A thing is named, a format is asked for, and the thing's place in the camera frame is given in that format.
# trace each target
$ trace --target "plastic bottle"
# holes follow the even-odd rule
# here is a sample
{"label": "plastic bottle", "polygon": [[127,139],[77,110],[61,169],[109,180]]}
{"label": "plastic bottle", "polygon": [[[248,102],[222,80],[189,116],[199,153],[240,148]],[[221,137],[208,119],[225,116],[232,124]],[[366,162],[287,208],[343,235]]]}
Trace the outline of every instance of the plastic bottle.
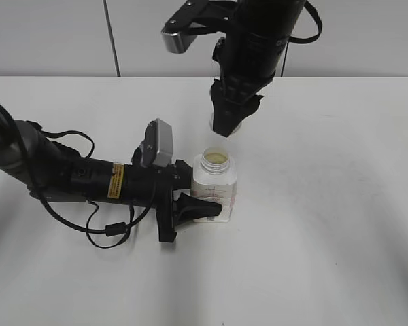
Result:
{"label": "plastic bottle", "polygon": [[234,159],[224,149],[210,147],[195,156],[192,196],[222,205],[219,216],[196,219],[196,222],[229,222],[236,196],[236,180]]}

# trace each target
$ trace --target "white wall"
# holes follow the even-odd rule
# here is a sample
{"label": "white wall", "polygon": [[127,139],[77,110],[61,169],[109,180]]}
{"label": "white wall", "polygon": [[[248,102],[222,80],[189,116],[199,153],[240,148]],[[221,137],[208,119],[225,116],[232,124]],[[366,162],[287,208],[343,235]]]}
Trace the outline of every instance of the white wall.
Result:
{"label": "white wall", "polygon": [[[215,76],[216,35],[182,55],[160,29],[184,0],[108,0],[126,76]],[[408,0],[312,0],[324,21],[317,43],[291,45],[286,76],[408,76]],[[302,14],[295,33],[316,27]],[[114,75],[102,1],[0,0],[0,75]]]}
{"label": "white wall", "polygon": [[0,0],[0,75],[114,76],[101,1]]}

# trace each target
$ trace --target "white table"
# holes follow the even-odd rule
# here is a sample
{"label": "white table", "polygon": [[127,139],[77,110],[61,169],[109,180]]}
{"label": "white table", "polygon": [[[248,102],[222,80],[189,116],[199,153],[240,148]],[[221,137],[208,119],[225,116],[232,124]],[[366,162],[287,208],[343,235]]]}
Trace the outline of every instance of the white table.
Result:
{"label": "white table", "polygon": [[[210,85],[0,77],[16,119],[87,132],[95,158],[128,162],[160,117],[175,158],[223,145],[238,170],[230,223],[187,225],[171,246],[152,211],[108,251],[0,171],[0,325],[408,325],[408,79],[276,79],[227,140],[209,129]],[[80,224],[92,210],[54,207]],[[103,204],[93,223],[127,214]]]}

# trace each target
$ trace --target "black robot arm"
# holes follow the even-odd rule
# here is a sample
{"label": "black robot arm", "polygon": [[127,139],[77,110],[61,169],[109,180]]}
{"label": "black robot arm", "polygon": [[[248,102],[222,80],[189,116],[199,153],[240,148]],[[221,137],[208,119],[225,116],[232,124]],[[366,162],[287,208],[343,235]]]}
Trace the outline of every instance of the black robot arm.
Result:
{"label": "black robot arm", "polygon": [[[291,37],[302,9],[311,14],[318,34]],[[307,44],[322,32],[318,12],[306,0],[187,0],[166,22],[162,36],[168,51],[185,52],[197,35],[223,32],[213,60],[220,79],[210,90],[214,107],[214,132],[228,137],[240,122],[255,113],[257,95],[275,76],[278,60],[288,42]]]}
{"label": "black robot arm", "polygon": [[89,156],[93,149],[83,158],[75,149],[48,139],[73,133],[84,135],[75,131],[44,132],[35,122],[13,120],[0,105],[0,169],[26,184],[30,195],[61,223],[87,234],[115,236],[129,234],[145,214],[128,224],[116,223],[97,230],[63,219],[49,202],[108,202],[142,206],[146,213],[153,207],[159,240],[173,242],[177,225],[217,216],[222,210],[219,204],[184,193],[173,199],[173,191],[190,189],[192,168],[182,160],[171,163],[172,130],[162,120],[149,123],[131,164],[92,159]]}

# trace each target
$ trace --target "bottle opening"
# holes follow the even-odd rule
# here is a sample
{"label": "bottle opening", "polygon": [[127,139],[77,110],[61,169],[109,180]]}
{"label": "bottle opening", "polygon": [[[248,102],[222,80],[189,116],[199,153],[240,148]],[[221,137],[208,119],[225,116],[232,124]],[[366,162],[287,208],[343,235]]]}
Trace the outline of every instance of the bottle opening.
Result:
{"label": "bottle opening", "polygon": [[222,173],[229,165],[230,156],[219,147],[207,148],[201,159],[201,166],[210,173]]}

